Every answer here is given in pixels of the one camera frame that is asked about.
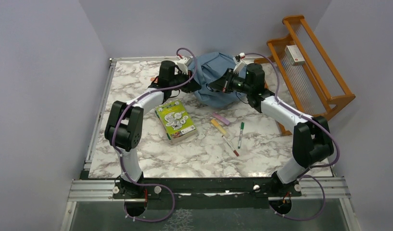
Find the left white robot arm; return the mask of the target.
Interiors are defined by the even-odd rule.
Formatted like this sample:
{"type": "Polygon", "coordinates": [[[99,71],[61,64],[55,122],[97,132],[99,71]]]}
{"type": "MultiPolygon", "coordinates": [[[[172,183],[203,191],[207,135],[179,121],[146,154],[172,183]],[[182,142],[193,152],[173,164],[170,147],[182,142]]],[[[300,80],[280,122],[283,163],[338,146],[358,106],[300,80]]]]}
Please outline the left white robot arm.
{"type": "Polygon", "coordinates": [[[162,61],[158,76],[140,96],[128,102],[115,101],[112,104],[104,136],[117,152],[121,179],[127,182],[125,191],[131,197],[136,198],[143,193],[140,182],[143,173],[137,155],[143,117],[165,103],[172,96],[172,91],[190,93],[201,88],[193,79],[196,72],[188,69],[191,63],[192,58],[187,57],[177,62],[162,61]]]}

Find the blue student backpack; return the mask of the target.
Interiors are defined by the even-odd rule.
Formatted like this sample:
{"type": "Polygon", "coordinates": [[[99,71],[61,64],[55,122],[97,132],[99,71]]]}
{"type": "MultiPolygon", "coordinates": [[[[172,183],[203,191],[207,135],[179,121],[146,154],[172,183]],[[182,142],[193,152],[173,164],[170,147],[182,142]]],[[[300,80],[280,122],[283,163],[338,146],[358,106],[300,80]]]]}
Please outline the blue student backpack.
{"type": "Polygon", "coordinates": [[[194,92],[194,96],[203,104],[212,108],[224,108],[227,105],[245,97],[245,93],[215,92],[208,87],[208,84],[218,80],[229,68],[234,68],[233,56],[220,52],[211,52],[196,57],[197,71],[194,80],[201,86],[201,89],[194,92]]]}

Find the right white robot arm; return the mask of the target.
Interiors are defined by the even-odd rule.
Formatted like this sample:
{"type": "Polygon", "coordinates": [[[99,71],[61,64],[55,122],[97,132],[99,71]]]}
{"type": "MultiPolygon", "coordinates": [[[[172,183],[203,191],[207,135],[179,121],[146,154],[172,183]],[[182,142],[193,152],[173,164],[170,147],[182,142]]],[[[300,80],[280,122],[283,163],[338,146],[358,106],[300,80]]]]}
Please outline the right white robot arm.
{"type": "Polygon", "coordinates": [[[270,190],[281,196],[314,163],[333,154],[334,147],[326,118],[312,117],[285,104],[265,87],[265,72],[260,64],[248,64],[245,77],[229,68],[224,75],[208,84],[222,93],[240,92],[256,111],[273,118],[292,132],[292,157],[271,176],[270,190]]]}

